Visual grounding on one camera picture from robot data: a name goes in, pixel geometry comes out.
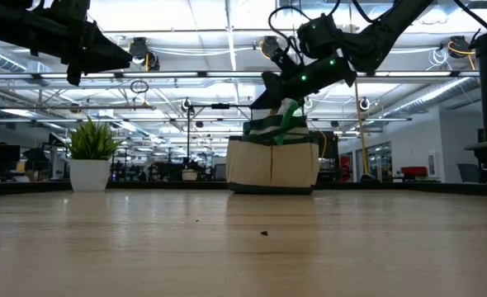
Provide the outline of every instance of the metal beam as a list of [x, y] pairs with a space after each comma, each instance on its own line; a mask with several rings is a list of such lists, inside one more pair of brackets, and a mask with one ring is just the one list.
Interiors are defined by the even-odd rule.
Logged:
[[[280, 32], [286, 35], [293, 34], [293, 28], [281, 28], [278, 29]], [[221, 34], [225, 33], [226, 31], [223, 29], [184, 29], [184, 30], [119, 30], [119, 31], [103, 31], [102, 34], [104, 35], [121, 35], [121, 36], [128, 36], [136, 37], [139, 35], [151, 35], [151, 34], [191, 34], [191, 33], [206, 33], [206, 34]], [[233, 33], [256, 33], [257, 35], [271, 35], [273, 31], [271, 28], [257, 28], [257, 29], [233, 29]], [[466, 34], [473, 34], [475, 32], [461, 32]], [[403, 33], [402, 35], [417, 35], [418, 33]]]
[[[325, 117], [320, 117], [320, 118], [308, 118], [309, 121], [340, 121], [340, 122], [357, 122], [358, 119], [354, 118], [325, 118]], [[363, 121], [372, 121], [372, 122], [394, 122], [394, 121], [409, 121], [412, 120], [412, 118], [383, 118], [383, 119], [362, 119]], [[0, 119], [0, 123], [28, 123], [28, 122], [42, 122], [42, 123], [73, 123], [77, 121], [86, 121], [86, 119], [25, 119], [25, 118], [19, 118], [19, 119]], [[188, 122], [187, 118], [180, 118], [180, 119], [151, 119], [151, 118], [134, 118], [134, 119], [100, 119], [99, 121], [101, 122], [130, 122], [130, 123], [171, 123], [171, 122]], [[203, 122], [219, 122], [219, 121], [224, 121], [224, 122], [245, 122], [248, 121], [246, 118], [233, 118], [233, 119], [213, 119], [213, 118], [196, 118], [193, 120], [190, 120], [191, 122], [196, 122], [196, 121], [203, 121]]]
[[[65, 81], [67, 79], [66, 73], [0, 73], [0, 80], [22, 80], [32, 79], [36, 76], [40, 76], [43, 79], [50, 79]], [[478, 71], [376, 71], [373, 77], [368, 77], [366, 73], [357, 73], [359, 78], [383, 78], [383, 79], [396, 79], [399, 80], [406, 78], [478, 78]], [[262, 78], [262, 72], [260, 71], [207, 71], [207, 72], [128, 72], [128, 73], [90, 73], [81, 78], [80, 88], [84, 88], [83, 83], [94, 83], [96, 79], [151, 79], [151, 78], [214, 78], [214, 79], [230, 79], [230, 78]]]
[[71, 110], [154, 110], [153, 106], [0, 106], [0, 110], [16, 111], [71, 111]]
[[165, 101], [167, 103], [166, 105], [170, 107], [170, 109], [176, 114], [176, 116], [182, 117], [183, 113], [170, 102], [170, 99], [168, 99], [168, 97], [163, 92], [161, 92], [161, 90], [157, 88], [150, 88], [150, 90], [152, 90], [152, 92], [160, 99]]

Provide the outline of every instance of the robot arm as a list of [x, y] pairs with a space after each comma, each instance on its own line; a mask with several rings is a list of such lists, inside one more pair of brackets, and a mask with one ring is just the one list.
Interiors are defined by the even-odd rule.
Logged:
[[397, 0], [389, 11], [358, 34], [339, 30], [331, 13], [301, 25], [297, 30], [300, 51], [316, 60], [306, 66], [295, 64], [285, 50], [278, 50], [271, 60], [280, 67], [281, 75], [262, 74], [266, 91], [252, 108], [273, 108], [284, 98], [302, 102], [309, 94], [340, 80], [352, 86], [357, 73], [351, 70], [350, 64], [358, 72], [374, 73], [398, 37], [432, 2]]
[[44, 0], [32, 11], [32, 0], [0, 0], [0, 40], [26, 47], [31, 54], [50, 54], [68, 65], [68, 81], [77, 86], [81, 73], [130, 66], [131, 56], [87, 21], [90, 0]]

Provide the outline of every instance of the table surface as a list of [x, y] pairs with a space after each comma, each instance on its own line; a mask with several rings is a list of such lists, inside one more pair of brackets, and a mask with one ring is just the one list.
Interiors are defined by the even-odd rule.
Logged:
[[487, 198], [0, 196], [0, 296], [487, 296]]

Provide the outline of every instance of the cable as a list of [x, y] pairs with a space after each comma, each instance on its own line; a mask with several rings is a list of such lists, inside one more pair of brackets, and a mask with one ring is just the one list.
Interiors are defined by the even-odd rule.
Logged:
[[339, 4], [341, 4], [341, 0], [337, 0], [335, 3], [335, 6], [333, 7], [332, 11], [329, 13], [329, 15], [333, 15], [335, 11], [337, 11], [337, 8], [339, 8]]
[[377, 17], [376, 19], [374, 20], [371, 20], [370, 17], [368, 17], [368, 15], [365, 13], [364, 10], [362, 10], [362, 7], [361, 7], [361, 4], [359, 4], [359, 2], [357, 0], [352, 0], [352, 3], [353, 5], [356, 7], [357, 11], [359, 12], [359, 14], [361, 15], [361, 17], [363, 19], [365, 19], [365, 21], [373, 24], [377, 21], [379, 21], [379, 19], [381, 18], [381, 16]]
[[302, 65], [304, 65], [304, 55], [302, 54], [302, 52], [300, 52], [299, 47], [296, 45], [295, 37], [292, 35], [289, 38], [291, 39], [291, 41], [293, 41], [292, 47], [293, 47], [293, 50], [295, 51], [296, 55], [299, 57], [300, 63]]
[[455, 53], [458, 53], [458, 54], [475, 54], [474, 51], [471, 51], [471, 52], [466, 52], [466, 51], [462, 51], [462, 50], [458, 50], [458, 49], [453, 49], [451, 47], [451, 45], [453, 45], [454, 42], [450, 41], [449, 44], [447, 45], [447, 48], [449, 48], [451, 51], [455, 52]]
[[457, 53], [457, 54], [463, 54], [463, 55], [466, 55], [467, 58], [469, 59], [469, 64], [471, 66], [471, 68], [473, 69], [473, 71], [475, 71], [475, 64], [473, 63], [473, 59], [471, 58], [471, 55], [472, 54], [475, 54], [474, 51], [463, 51], [463, 50], [458, 50], [458, 49], [453, 49], [451, 47], [451, 45], [454, 44], [454, 42], [449, 42], [449, 44], [447, 45], [447, 48], [450, 49], [451, 51]]
[[475, 64], [473, 63], [473, 59], [471, 58], [471, 55], [468, 54], [467, 55], [467, 58], [469, 59], [469, 64], [471, 64], [471, 68], [473, 69], [473, 71], [475, 71]]
[[472, 12], [469, 8], [467, 8], [467, 6], [464, 3], [462, 3], [460, 0], [452, 0], [452, 1], [454, 1], [456, 5], [458, 5], [458, 7], [461, 8], [461, 10], [466, 12], [468, 15], [474, 18], [475, 21], [478, 21], [479, 24], [481, 24], [485, 29], [487, 29], [487, 22], [482, 20], [479, 16], [477, 16], [474, 12]]
[[280, 32], [277, 28], [275, 28], [273, 26], [273, 24], [271, 23], [271, 19], [273, 18], [273, 16], [275, 16], [279, 11], [281, 10], [286, 10], [286, 9], [291, 9], [291, 10], [294, 10], [296, 12], [299, 12], [303, 17], [307, 18], [309, 21], [311, 21], [310, 17], [309, 16], [306, 16], [305, 13], [303, 13], [299, 8], [297, 7], [293, 7], [293, 6], [286, 6], [286, 7], [279, 7], [277, 9], [275, 9], [274, 11], [271, 12], [271, 14], [269, 15], [269, 18], [267, 19], [267, 24], [269, 25], [269, 27], [271, 28], [271, 30], [273, 30], [273, 32], [277, 33], [278, 35], [282, 36], [282, 38], [284, 38], [287, 42], [287, 47], [284, 49], [284, 54], [287, 54], [287, 51], [290, 49], [290, 48], [293, 48], [295, 49], [296, 46], [293, 45], [291, 43], [291, 39], [289, 37], [287, 37], [286, 34]]
[[324, 137], [323, 153], [321, 153], [321, 155], [320, 155], [320, 158], [324, 158], [324, 155], [326, 154], [326, 147], [328, 146], [328, 138], [326, 137], [326, 134], [323, 131], [321, 131], [319, 128], [315, 127], [315, 125], [311, 121], [309, 123], [314, 128], [316, 128], [317, 131], [319, 131], [323, 135], [323, 137]]

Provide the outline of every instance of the wall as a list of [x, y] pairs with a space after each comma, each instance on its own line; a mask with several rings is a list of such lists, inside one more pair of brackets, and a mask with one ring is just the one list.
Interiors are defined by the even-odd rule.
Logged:
[[[390, 122], [381, 134], [366, 135], [366, 146], [390, 142], [394, 174], [402, 167], [428, 167], [428, 155], [436, 152], [439, 179], [444, 182], [442, 136], [438, 107], [429, 109], [425, 114], [412, 115], [412, 118], [413, 120], [409, 122]], [[361, 147], [360, 139], [348, 140], [339, 144], [339, 152], [354, 152], [355, 156], [355, 152]], [[356, 160], [354, 163], [352, 167], [357, 169], [360, 164], [357, 164]]]
[[460, 183], [458, 164], [478, 164], [473, 152], [464, 150], [464, 147], [478, 142], [477, 130], [484, 126], [482, 113], [476, 109], [441, 111], [440, 124], [445, 181]]

